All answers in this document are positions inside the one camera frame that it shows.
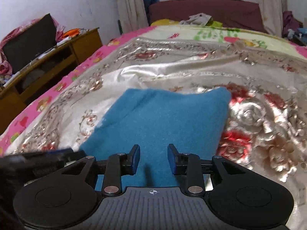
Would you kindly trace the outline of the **black television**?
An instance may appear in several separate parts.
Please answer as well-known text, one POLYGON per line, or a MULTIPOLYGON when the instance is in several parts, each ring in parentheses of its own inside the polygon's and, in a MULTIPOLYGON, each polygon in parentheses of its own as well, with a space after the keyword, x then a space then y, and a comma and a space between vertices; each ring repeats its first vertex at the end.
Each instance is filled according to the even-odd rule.
POLYGON ((56 45, 57 28, 50 14, 46 14, 27 29, 4 43, 6 61, 17 73, 32 60, 56 45))

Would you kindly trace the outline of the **blue knit sweater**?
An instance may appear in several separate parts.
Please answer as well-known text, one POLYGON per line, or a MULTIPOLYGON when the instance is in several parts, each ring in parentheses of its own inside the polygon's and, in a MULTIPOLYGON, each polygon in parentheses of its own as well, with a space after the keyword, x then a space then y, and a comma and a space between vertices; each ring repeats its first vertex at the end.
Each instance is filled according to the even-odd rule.
POLYGON ((218 88, 202 94, 128 89, 111 106, 81 149, 97 160, 127 153, 137 144, 140 161, 123 186, 165 187, 184 184, 171 173, 169 144, 181 153, 211 159, 228 117, 230 92, 218 88))

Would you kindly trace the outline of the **silver floral satin bedspread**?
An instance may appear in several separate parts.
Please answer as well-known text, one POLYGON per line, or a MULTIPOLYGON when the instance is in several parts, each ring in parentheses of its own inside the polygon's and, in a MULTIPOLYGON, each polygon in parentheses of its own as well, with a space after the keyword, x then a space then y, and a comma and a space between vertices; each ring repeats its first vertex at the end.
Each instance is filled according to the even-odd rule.
POLYGON ((242 41, 133 39, 62 91, 5 156, 81 151, 128 89, 218 88, 231 99, 215 155, 200 158, 204 195, 186 195, 175 176, 184 184, 105 196, 108 158, 86 154, 26 183, 17 219, 24 229, 306 229, 306 59, 242 41))

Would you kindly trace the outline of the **dark red headboard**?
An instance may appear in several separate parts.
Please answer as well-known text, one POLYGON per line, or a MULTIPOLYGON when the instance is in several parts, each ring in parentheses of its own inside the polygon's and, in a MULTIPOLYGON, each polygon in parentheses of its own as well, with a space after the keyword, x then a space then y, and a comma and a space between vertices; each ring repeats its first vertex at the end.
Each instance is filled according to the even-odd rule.
POLYGON ((149 23, 160 19, 187 20, 199 13, 210 15, 227 28, 266 33, 259 5, 240 0, 169 0, 149 6, 149 23))

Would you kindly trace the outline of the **beige curtain left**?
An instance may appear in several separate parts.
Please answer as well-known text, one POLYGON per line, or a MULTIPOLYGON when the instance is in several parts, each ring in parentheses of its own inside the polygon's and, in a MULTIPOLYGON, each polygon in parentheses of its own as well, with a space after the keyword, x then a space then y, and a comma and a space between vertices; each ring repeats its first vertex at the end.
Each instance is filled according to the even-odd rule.
POLYGON ((148 20, 143 0, 116 0, 123 33, 146 28, 148 20))

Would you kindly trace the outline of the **wooden tv cabinet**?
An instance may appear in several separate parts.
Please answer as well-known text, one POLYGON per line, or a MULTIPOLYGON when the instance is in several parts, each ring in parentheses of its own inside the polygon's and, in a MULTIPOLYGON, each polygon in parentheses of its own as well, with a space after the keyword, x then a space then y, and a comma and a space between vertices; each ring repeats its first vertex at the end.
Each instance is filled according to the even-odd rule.
POLYGON ((102 46, 98 28, 50 50, 1 87, 1 133, 35 99, 102 46))

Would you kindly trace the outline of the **clothes pile right corner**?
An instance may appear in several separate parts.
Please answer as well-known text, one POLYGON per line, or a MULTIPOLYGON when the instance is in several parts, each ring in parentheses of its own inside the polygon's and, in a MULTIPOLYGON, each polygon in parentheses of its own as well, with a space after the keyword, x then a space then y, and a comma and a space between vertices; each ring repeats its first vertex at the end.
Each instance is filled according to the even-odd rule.
POLYGON ((291 11, 283 12, 282 37, 287 38, 299 46, 306 46, 306 28, 294 18, 291 11))

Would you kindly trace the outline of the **beige curtain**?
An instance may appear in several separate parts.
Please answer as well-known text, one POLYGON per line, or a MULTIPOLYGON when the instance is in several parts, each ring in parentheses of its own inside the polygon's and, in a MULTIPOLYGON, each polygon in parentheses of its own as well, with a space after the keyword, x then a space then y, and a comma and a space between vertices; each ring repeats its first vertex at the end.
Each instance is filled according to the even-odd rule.
POLYGON ((283 12, 287 9, 287 0, 258 0, 258 4, 266 32, 281 37, 283 12))
POLYGON ((146 28, 148 20, 143 0, 116 0, 123 33, 146 28))

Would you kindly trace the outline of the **pink floral bed sheet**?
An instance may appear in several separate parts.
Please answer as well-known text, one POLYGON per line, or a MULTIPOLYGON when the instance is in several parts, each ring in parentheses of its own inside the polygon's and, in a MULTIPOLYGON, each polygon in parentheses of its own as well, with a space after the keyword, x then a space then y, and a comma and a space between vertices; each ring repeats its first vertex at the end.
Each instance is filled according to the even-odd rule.
POLYGON ((123 34, 100 47, 72 72, 64 76, 56 85, 43 95, 35 99, 29 106, 19 113, 1 134, 1 154, 4 155, 8 147, 21 135, 27 126, 41 114, 41 112, 71 83, 77 80, 87 69, 106 58, 107 55, 136 37, 150 39, 192 39, 219 43, 234 43, 237 40, 252 47, 279 51, 288 55, 306 59, 306 47, 298 46, 287 39, 261 33, 257 31, 231 28, 211 28, 208 26, 191 25, 159 25, 149 26, 131 33, 123 34))

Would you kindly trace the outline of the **orange object on cabinet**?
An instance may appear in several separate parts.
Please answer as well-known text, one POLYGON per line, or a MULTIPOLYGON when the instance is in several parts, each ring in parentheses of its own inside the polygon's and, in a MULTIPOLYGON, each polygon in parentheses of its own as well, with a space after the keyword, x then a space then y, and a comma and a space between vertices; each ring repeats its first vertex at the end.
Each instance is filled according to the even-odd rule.
POLYGON ((75 37, 75 36, 78 36, 79 34, 80 34, 80 29, 71 29, 71 30, 64 32, 61 35, 61 39, 65 39, 66 37, 75 37))

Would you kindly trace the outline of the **crumpled cloth on bed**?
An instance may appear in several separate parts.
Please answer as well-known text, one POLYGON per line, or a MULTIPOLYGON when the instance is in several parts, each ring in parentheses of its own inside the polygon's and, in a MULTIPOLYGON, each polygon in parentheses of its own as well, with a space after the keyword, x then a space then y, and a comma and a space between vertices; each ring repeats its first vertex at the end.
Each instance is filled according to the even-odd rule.
POLYGON ((205 26, 208 23, 212 23, 212 22, 213 22, 213 19, 210 15, 207 15, 204 13, 198 13, 196 15, 189 16, 188 20, 180 21, 180 24, 205 26))

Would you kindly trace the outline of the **beige curtain right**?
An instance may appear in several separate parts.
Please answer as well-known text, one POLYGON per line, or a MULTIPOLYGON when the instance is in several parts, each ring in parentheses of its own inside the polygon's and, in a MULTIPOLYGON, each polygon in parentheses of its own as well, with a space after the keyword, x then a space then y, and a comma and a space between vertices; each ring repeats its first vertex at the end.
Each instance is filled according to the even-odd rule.
POLYGON ((287 9, 287 0, 258 0, 258 4, 266 32, 281 37, 283 12, 287 9))

